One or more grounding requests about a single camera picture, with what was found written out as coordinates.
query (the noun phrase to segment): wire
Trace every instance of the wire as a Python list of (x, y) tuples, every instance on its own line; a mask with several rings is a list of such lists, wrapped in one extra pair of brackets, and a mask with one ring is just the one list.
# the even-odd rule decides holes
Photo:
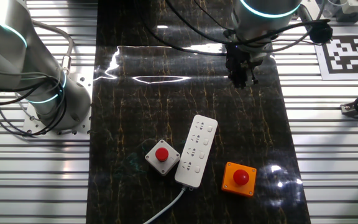
[(44, 24), (42, 22), (38, 22), (35, 20), (32, 20), (32, 23), (40, 28), (61, 34), (64, 38), (66, 38), (68, 40), (68, 50), (65, 56), (70, 56), (71, 53), (73, 52), (73, 48), (74, 48), (74, 40), (71, 38), (70, 35), (68, 35), (66, 32), (62, 31), (61, 29), (54, 27), (54, 26), (50, 26), (47, 24)]
[(182, 47), (178, 47), (176, 45), (170, 44), (166, 41), (164, 41), (163, 39), (161, 39), (159, 36), (157, 36), (156, 34), (153, 33), (152, 29), (146, 24), (146, 21), (142, 15), (142, 13), (140, 12), (139, 9), (139, 5), (137, 4), (137, 0), (134, 0), (134, 5), (137, 11), (137, 14), (139, 15), (144, 27), (146, 28), (147, 32), (149, 32), (149, 34), (151, 34), (155, 39), (157, 39), (159, 42), (165, 44), (166, 46), (169, 46), (175, 50), (180, 50), (182, 52), (188, 52), (188, 53), (194, 53), (194, 54), (200, 54), (200, 55), (209, 55), (209, 56), (226, 56), (226, 53), (209, 53), (209, 52), (200, 52), (198, 50), (190, 50), (190, 49), (184, 49)]
[(35, 88), (33, 88), (32, 90), (30, 90), (28, 93), (24, 94), (22, 97), (19, 97), (18, 99), (16, 100), (12, 100), (12, 101), (8, 101), (8, 102), (3, 102), (3, 103), (0, 103), (0, 106), (3, 106), (3, 105), (10, 105), (12, 103), (17, 103), (19, 102), (20, 100), (24, 100), (25, 98), (29, 97), (31, 95), (31, 93), (33, 93), (35, 90), (37, 90), (41, 85), (43, 85), (44, 83), (40, 83), (38, 84)]
[(181, 188), (181, 192), (179, 193), (179, 195), (169, 204), (167, 205), (163, 210), (161, 210), (160, 212), (158, 212), (157, 214), (155, 214), (151, 219), (149, 219), (147, 222), (145, 222), (144, 224), (149, 224), (149, 223), (152, 223), (156, 218), (158, 218), (162, 213), (166, 212), (170, 207), (172, 207), (173, 204), (175, 204), (179, 198), (183, 195), (183, 193), (185, 193), (186, 191), (186, 188), (185, 186), (183, 186)]
[[(318, 21), (318, 20), (321, 18), (321, 16), (323, 15), (323, 11), (324, 11), (324, 9), (325, 9), (325, 7), (326, 7), (326, 5), (327, 5), (327, 1), (328, 1), (328, 0), (323, 0), (323, 5), (321, 6), (320, 12), (319, 12), (319, 14), (317, 15), (316, 20), (314, 20), (314, 21)], [(282, 47), (282, 48), (279, 48), (279, 49), (263, 50), (262, 52), (264, 52), (264, 53), (274, 53), (274, 52), (279, 52), (279, 51), (282, 51), (282, 50), (289, 49), (289, 48), (295, 46), (296, 44), (299, 44), (299, 43), (300, 43), (301, 41), (303, 41), (305, 38), (307, 38), (307, 37), (309, 36), (309, 34), (310, 34), (310, 32), (311, 32), (312, 29), (313, 29), (313, 28), (311, 28), (307, 33), (305, 33), (301, 38), (299, 38), (297, 41), (295, 41), (295, 42), (292, 43), (292, 44), (288, 44), (287, 46)]]
[[(272, 40), (270, 43), (274, 43), (274, 42), (280, 42), (280, 41), (285, 41), (285, 42), (293, 42), (295, 40), (288, 40), (288, 39), (278, 39), (278, 40)], [(323, 44), (316, 44), (312, 41), (307, 41), (307, 40), (301, 40), (301, 42), (307, 43), (307, 44), (313, 44), (313, 45), (318, 45), (318, 46), (322, 46)]]
[(271, 32), (271, 33), (268, 33), (268, 34), (261, 35), (260, 37), (256, 37), (254, 39), (250, 39), (250, 40), (246, 40), (246, 41), (240, 41), (240, 42), (232, 42), (232, 41), (226, 41), (226, 40), (219, 40), (219, 39), (216, 39), (214, 37), (211, 37), (211, 36), (201, 32), (200, 30), (198, 30), (197, 28), (192, 26), (183, 16), (181, 16), (181, 14), (173, 7), (173, 5), (170, 2), (170, 0), (165, 0), (165, 2), (167, 3), (168, 7), (179, 17), (179, 19), (182, 22), (184, 22), (190, 29), (192, 29), (197, 34), (201, 35), (202, 37), (207, 38), (209, 40), (212, 40), (214, 42), (220, 43), (220, 44), (247, 45), (247, 44), (251, 44), (253, 42), (256, 42), (256, 41), (263, 40), (265, 38), (271, 37), (273, 35), (280, 34), (280, 33), (284, 32), (286, 30), (293, 29), (293, 28), (296, 28), (296, 27), (306, 26), (306, 25), (313, 25), (313, 24), (317, 24), (317, 23), (321, 23), (321, 22), (329, 22), (329, 20), (315, 20), (315, 21), (308, 21), (308, 22), (300, 22), (300, 23), (297, 23), (297, 24), (286, 26), (284, 28), (278, 29), (278, 30), (276, 30), (274, 32)]
[(35, 116), (32, 116), (29, 112), (27, 112), (27, 110), (24, 108), (24, 106), (23, 106), (23, 104), (22, 104), (21, 101), (19, 101), (18, 103), (19, 103), (19, 106), (20, 106), (20, 108), (22, 109), (22, 111), (23, 111), (28, 117), (30, 117), (30, 118), (32, 118), (32, 119), (34, 119), (34, 120), (36, 120), (36, 121), (43, 121), (43, 120), (44, 120), (44, 119), (38, 119), (38, 118), (36, 118)]
[(38, 135), (41, 135), (41, 134), (46, 134), (47, 132), (51, 131), (53, 128), (55, 128), (55, 127), (60, 123), (60, 121), (64, 118), (64, 116), (65, 116), (65, 114), (66, 114), (66, 111), (67, 111), (67, 99), (65, 98), (65, 91), (64, 91), (64, 89), (63, 89), (63, 87), (62, 87), (61, 85), (59, 85), (59, 87), (60, 87), (61, 91), (58, 91), (58, 92), (61, 92), (61, 93), (62, 93), (62, 99), (61, 99), (61, 103), (60, 103), (59, 105), (61, 105), (62, 102), (64, 102), (64, 109), (63, 109), (63, 112), (62, 112), (61, 117), (59, 118), (59, 120), (58, 120), (55, 124), (53, 124), (53, 123), (54, 123), (54, 122), (56, 121), (56, 119), (58, 118), (58, 115), (60, 114), (59, 111), (57, 111), (57, 112), (55, 113), (55, 116), (53, 117), (53, 119), (51, 120), (51, 122), (50, 122), (48, 125), (46, 125), (46, 127), (44, 127), (41, 131), (38, 131), (38, 132), (36, 132), (36, 133), (34, 133), (34, 134), (32, 134), (32, 133), (27, 133), (27, 132), (25, 132), (25, 131), (23, 131), (23, 130), (20, 130), (19, 128), (15, 127), (12, 123), (10, 123), (10, 122), (6, 119), (5, 115), (3, 114), (3, 112), (2, 112), (2, 110), (1, 110), (1, 108), (0, 108), (0, 114), (1, 114), (2, 118), (4, 119), (4, 121), (7, 122), (12, 128), (18, 130), (19, 132), (17, 133), (17, 132), (14, 132), (14, 131), (10, 130), (8, 127), (6, 127), (5, 125), (2, 124), (1, 120), (0, 120), (0, 125), (1, 125), (6, 131), (10, 132), (11, 134), (20, 135), (20, 136), (30, 136), (30, 137), (34, 137), (34, 136), (38, 136)]
[(207, 15), (209, 16), (209, 18), (211, 18), (218, 26), (222, 27), (223, 29), (227, 29), (227, 30), (233, 30), (234, 29), (229, 29), (225, 26), (223, 26), (222, 24), (220, 24), (216, 19), (214, 19), (214, 17), (212, 17), (205, 9), (203, 9), (203, 7), (197, 2), (197, 0), (193, 0), (194, 3)]

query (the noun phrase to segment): metal bracket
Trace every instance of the metal bracket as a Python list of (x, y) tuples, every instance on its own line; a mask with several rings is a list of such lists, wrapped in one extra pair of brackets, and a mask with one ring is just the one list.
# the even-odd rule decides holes
[[(29, 104), (27, 112), (34, 117), (37, 117), (34, 107)], [(29, 116), (26, 116), (24, 119), (23, 130), (28, 132), (36, 133), (41, 131), (45, 127), (44, 124), (40, 121), (31, 119)], [(37, 136), (36, 138), (24, 137), (28, 141), (89, 141), (91, 132), (91, 110), (89, 110), (87, 118), (85, 118), (81, 124), (77, 125), (71, 130), (65, 131), (50, 131), (47, 134)]]

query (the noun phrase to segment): marble table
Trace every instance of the marble table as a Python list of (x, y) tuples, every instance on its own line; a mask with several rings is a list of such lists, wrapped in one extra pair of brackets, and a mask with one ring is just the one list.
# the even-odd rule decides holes
[[(199, 29), (223, 30), (191, 0), (175, 7)], [(230, 26), (231, 2), (202, 2)], [(178, 152), (196, 114), (219, 123), (200, 188), (186, 191), (156, 223), (310, 223), (274, 59), (241, 90), (224, 57), (180, 52), (150, 36), (132, 0), (100, 0), (91, 119), (87, 223), (143, 223), (180, 192), (174, 167), (162, 177), (144, 159), (159, 139)], [(142, 1), (147, 23), (166, 41), (221, 52), (187, 29), (163, 0)], [(224, 166), (258, 170), (251, 198), (221, 190)]]

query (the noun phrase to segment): power strip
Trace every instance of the power strip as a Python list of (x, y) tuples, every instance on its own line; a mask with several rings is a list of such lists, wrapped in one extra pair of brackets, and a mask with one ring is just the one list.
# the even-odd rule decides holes
[(217, 127), (218, 122), (214, 119), (201, 115), (194, 117), (175, 174), (177, 182), (193, 188), (200, 186)]

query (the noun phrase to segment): red button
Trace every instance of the red button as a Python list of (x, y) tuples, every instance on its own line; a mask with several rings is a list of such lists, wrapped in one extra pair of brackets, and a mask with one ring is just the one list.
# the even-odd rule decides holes
[(155, 152), (155, 156), (160, 162), (166, 161), (168, 159), (168, 155), (169, 155), (168, 150), (162, 147), (157, 149)]
[(249, 175), (245, 170), (237, 170), (234, 172), (233, 179), (238, 185), (245, 185), (249, 181)]

